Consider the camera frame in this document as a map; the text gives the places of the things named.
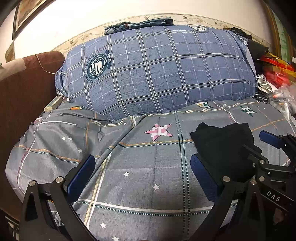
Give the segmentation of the black pants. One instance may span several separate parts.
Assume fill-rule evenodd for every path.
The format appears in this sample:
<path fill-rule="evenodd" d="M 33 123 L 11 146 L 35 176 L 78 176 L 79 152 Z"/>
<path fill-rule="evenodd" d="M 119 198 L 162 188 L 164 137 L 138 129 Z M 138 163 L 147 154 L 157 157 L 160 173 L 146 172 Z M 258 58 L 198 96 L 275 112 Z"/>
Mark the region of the black pants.
<path fill-rule="evenodd" d="M 255 175 L 255 166 L 245 148 L 259 154 L 262 150 L 255 145 L 248 123 L 233 123 L 222 128 L 201 123 L 190 137 L 198 159 L 212 169 L 212 174 L 227 176 L 235 182 L 246 182 Z"/>

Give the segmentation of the clear plastic bag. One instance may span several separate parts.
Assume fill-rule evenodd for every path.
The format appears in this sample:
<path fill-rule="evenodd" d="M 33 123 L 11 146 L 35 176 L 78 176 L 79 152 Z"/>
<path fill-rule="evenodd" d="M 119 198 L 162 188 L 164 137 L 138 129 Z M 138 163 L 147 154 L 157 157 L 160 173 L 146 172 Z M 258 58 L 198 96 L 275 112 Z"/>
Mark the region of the clear plastic bag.
<path fill-rule="evenodd" d="M 277 109 L 287 121 L 295 116 L 295 84 L 284 84 L 278 90 L 266 95 L 268 102 Z"/>

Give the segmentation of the red packaging pile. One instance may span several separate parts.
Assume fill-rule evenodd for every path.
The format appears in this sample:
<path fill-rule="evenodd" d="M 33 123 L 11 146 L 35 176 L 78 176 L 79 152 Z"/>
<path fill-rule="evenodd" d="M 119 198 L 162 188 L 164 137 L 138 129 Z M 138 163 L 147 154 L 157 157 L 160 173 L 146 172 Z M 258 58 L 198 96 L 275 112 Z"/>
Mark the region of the red packaging pile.
<path fill-rule="evenodd" d="M 295 84 L 295 68 L 278 56 L 266 53 L 259 58 L 262 62 L 263 75 L 277 89 L 283 85 Z"/>

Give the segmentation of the grey patterned bed quilt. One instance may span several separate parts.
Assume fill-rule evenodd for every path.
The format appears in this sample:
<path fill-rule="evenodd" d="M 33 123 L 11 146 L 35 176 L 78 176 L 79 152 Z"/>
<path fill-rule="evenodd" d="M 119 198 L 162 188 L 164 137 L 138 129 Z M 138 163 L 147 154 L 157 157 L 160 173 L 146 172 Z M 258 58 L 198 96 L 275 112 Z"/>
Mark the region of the grey patterned bed quilt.
<path fill-rule="evenodd" d="M 200 123 L 248 123 L 269 162 L 288 163 L 259 133 L 295 134 L 295 122 L 251 98 L 116 121 L 65 101 L 28 127 L 10 153 L 6 176 L 23 199 L 31 180 L 52 182 L 93 155 L 94 173 L 73 207 L 97 239 L 187 240 L 213 206 L 190 167 L 197 151 L 190 133 Z"/>

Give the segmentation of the brown headboard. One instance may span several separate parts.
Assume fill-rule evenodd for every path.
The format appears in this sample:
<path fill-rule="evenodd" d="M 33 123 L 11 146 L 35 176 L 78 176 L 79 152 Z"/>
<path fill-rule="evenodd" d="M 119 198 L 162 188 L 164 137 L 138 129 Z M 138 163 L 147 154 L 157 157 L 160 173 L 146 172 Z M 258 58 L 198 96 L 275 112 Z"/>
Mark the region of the brown headboard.
<path fill-rule="evenodd" d="M 1 210 L 19 220 L 22 204 L 5 168 L 11 149 L 29 124 L 56 96 L 55 73 L 65 60 L 61 52 L 45 52 L 1 66 Z"/>

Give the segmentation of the blue plaid pillow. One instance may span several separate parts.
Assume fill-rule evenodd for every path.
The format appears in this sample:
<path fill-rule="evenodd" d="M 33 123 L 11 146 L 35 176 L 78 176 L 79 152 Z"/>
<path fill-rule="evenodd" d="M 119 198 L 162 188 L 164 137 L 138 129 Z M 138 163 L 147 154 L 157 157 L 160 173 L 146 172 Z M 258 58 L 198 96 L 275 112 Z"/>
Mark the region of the blue plaid pillow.
<path fill-rule="evenodd" d="M 244 37 L 204 26 L 156 26 L 74 47 L 55 75 L 56 92 L 115 121 L 254 95 Z"/>

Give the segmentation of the folded dark jeans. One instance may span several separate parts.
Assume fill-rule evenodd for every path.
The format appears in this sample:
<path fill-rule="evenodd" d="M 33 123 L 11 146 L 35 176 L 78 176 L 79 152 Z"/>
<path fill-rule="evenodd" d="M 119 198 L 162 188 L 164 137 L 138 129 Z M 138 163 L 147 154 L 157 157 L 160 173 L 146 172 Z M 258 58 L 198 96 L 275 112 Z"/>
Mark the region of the folded dark jeans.
<path fill-rule="evenodd" d="M 172 18 L 157 18 L 157 19 L 142 21 L 139 23 L 121 22 L 115 25 L 110 25 L 108 27 L 105 27 L 104 34 L 110 35 L 110 34 L 133 30 L 133 29 L 140 29 L 140 28 L 154 27 L 154 26 L 173 26 L 173 25 L 174 23 Z"/>

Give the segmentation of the framed painting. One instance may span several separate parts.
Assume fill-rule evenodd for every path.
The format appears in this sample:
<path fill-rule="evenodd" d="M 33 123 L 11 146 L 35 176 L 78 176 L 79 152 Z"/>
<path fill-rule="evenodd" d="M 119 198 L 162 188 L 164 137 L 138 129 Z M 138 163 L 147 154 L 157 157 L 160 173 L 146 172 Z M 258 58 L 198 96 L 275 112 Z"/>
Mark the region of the framed painting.
<path fill-rule="evenodd" d="M 16 6 L 12 39 L 22 32 L 22 30 L 34 19 L 43 9 L 55 0 L 23 0 Z"/>

